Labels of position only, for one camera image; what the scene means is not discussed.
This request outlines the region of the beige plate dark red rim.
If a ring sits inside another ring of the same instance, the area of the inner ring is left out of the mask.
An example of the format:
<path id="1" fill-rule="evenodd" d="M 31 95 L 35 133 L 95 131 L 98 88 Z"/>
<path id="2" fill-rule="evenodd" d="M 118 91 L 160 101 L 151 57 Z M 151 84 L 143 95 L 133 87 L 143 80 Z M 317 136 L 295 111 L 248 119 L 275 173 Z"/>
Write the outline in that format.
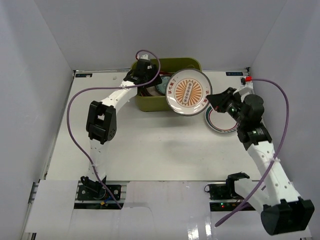
<path id="1" fill-rule="evenodd" d="M 160 96 L 162 96 L 162 94 L 157 91 L 155 86 L 140 87 L 139 88 L 139 95 L 142 97 L 160 97 Z"/>

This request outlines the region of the small blue patterned plate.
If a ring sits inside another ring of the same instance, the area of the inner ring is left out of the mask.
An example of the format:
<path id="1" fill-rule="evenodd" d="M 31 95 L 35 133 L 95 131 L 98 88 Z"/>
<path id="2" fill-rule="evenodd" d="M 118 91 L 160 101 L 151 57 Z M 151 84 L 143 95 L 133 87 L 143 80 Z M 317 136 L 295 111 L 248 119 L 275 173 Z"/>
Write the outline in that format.
<path id="1" fill-rule="evenodd" d="M 164 96 L 166 94 L 167 84 L 170 80 L 169 75 L 161 75 L 161 83 L 155 86 L 155 96 Z"/>

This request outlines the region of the white plate green rim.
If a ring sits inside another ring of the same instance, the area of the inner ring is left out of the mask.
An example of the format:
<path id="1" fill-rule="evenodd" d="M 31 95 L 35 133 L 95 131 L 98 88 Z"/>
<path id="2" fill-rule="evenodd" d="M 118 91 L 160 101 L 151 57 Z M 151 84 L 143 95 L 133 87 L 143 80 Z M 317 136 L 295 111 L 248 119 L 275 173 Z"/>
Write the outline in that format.
<path id="1" fill-rule="evenodd" d="M 204 114 L 206 124 L 221 134 L 230 134 L 237 131 L 237 122 L 227 113 L 218 113 L 209 106 Z"/>

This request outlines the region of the white orange sunburst plate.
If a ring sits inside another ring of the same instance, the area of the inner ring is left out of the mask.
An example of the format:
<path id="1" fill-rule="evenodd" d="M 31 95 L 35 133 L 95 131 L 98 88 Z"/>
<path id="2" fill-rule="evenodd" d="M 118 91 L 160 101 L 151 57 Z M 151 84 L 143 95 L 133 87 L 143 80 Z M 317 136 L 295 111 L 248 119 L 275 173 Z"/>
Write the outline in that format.
<path id="1" fill-rule="evenodd" d="M 182 116 L 195 116 L 204 111 L 209 101 L 207 96 L 213 93 L 209 78 L 197 69 L 182 69 L 169 79 L 165 98 L 169 107 Z"/>

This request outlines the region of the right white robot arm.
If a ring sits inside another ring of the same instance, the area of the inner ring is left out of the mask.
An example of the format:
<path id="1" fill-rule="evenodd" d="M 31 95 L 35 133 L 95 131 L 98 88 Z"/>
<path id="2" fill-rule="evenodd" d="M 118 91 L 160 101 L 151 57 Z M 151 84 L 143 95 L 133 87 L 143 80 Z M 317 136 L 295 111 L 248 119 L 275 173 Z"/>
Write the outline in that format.
<path id="1" fill-rule="evenodd" d="M 238 212 L 249 203 L 271 236 L 304 231 L 315 206 L 311 200 L 301 197 L 276 157 L 272 138 L 262 122 L 265 111 L 263 99 L 255 94 L 241 98 L 239 92 L 231 87 L 206 98 L 213 110 L 228 113 L 238 123 L 238 139 L 261 174 L 257 184 L 241 172 L 228 176 L 226 195 L 233 200 L 240 196 L 244 198 L 234 211 Z"/>

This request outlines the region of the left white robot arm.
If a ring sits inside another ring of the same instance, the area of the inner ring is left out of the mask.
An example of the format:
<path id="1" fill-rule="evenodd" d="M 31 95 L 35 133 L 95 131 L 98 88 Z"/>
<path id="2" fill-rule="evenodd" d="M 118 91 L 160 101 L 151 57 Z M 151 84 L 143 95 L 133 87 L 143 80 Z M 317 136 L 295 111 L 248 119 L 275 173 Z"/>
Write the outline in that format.
<path id="1" fill-rule="evenodd" d="M 112 92 L 101 101 L 93 101 L 89 106 L 86 131 L 90 139 L 90 166 L 86 176 L 80 178 L 87 192 L 95 200 L 103 199 L 106 187 L 106 171 L 103 167 L 103 153 L 117 132 L 117 114 L 119 110 L 138 94 L 139 85 L 148 83 L 151 87 L 161 83 L 159 69 L 144 54 L 138 58 L 135 68 L 124 77 L 120 89 Z"/>

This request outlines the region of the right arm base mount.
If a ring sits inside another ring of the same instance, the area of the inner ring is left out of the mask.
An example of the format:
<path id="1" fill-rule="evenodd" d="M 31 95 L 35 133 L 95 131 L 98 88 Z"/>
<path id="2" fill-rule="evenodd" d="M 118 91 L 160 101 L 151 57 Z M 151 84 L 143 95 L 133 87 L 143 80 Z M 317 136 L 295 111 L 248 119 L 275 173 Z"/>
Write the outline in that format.
<path id="1" fill-rule="evenodd" d="M 223 182 L 211 182 L 204 187 L 204 192 L 209 194 L 211 212 L 232 212 L 244 200 L 239 195 L 232 196 L 227 185 Z"/>

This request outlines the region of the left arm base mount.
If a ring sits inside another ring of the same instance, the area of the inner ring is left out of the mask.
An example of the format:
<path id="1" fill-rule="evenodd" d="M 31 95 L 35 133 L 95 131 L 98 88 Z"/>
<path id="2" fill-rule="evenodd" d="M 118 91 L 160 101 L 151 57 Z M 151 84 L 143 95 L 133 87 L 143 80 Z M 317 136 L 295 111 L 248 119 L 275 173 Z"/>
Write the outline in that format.
<path id="1" fill-rule="evenodd" d="M 76 210 L 120 210 L 110 193 L 101 188 L 96 193 L 82 184 L 78 186 L 74 209 Z"/>

